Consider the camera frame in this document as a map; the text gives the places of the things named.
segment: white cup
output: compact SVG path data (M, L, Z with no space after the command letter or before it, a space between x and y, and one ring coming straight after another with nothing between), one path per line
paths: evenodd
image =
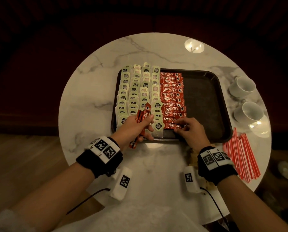
M236 77L234 82L229 86L229 92L238 98L243 98L250 93L252 93L256 89L256 84L252 79L239 76Z
M263 110L254 102L245 102L234 110L235 119L243 124L251 124L263 117Z

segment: sleeve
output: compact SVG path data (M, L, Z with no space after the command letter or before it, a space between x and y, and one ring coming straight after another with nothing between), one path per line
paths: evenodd
M36 232L12 210L6 209L0 213L0 232Z

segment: black serving tray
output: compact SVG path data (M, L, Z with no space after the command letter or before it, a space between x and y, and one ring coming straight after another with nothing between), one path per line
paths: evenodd
M187 117L195 117L203 126L211 143L224 143L232 137L232 127L217 76L209 71L161 68L161 72L181 73L184 78L184 99ZM116 95L119 89L121 70L117 76L112 132L116 131ZM163 138L155 138L153 143L184 141L173 130L164 130Z

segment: white marble tabletop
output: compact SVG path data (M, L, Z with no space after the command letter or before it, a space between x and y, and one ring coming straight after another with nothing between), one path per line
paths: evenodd
M256 189L270 158L270 123L267 120L266 125L259 126L256 135L249 126L233 119L232 113L238 103L230 97L227 89L235 76L247 75L232 60L205 42L202 53L187 51L184 46L187 39L166 33L126 36L102 46L78 66L65 86L59 107L60 141L69 165L75 162L89 142L102 135L111 135L111 116L119 70L126 64L150 62L161 68L207 70L217 75L232 127L236 127L238 132L247 133L261 171L260 178L247 184L251 190ZM268 117L258 91L246 99L259 104ZM124 152L120 166L133 170L124 201L173 206L202 225L221 218L208 194L190 194L186 191L182 175L187 165L184 159L186 148L184 144L142 143L136 150ZM105 188L110 180L105 175L100 176L87 190L94 193ZM211 194L223 215L229 214L219 191L213 190ZM95 197L103 205L115 202L109 199L106 192L100 192Z

